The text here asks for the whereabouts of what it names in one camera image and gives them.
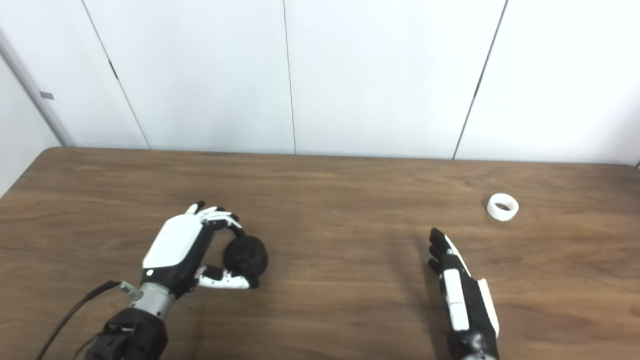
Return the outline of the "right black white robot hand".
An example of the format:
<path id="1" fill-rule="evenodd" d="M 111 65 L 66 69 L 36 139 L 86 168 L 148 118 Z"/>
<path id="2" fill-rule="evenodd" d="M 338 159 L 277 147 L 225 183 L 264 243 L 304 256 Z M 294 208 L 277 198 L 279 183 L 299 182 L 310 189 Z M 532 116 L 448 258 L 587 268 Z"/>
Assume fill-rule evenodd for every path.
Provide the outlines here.
<path id="1" fill-rule="evenodd" d="M 449 317 L 446 336 L 454 360 L 498 360 L 499 320 L 486 279 L 475 279 L 450 238 L 438 228 L 429 235 L 429 268 Z"/>

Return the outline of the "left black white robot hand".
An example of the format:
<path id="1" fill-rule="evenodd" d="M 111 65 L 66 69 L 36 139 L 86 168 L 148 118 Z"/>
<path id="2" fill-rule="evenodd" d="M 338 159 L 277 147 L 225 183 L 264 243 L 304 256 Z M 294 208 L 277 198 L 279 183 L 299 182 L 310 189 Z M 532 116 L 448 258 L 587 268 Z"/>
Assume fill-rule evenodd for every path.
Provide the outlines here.
<path id="1" fill-rule="evenodd" d="M 207 265 L 204 257 L 217 231 L 234 238 L 222 252 L 222 266 Z M 179 299 L 197 287 L 257 289 L 269 264 L 265 244 L 248 235 L 239 218 L 222 207 L 197 202 L 167 219 L 142 260 L 140 290 Z"/>

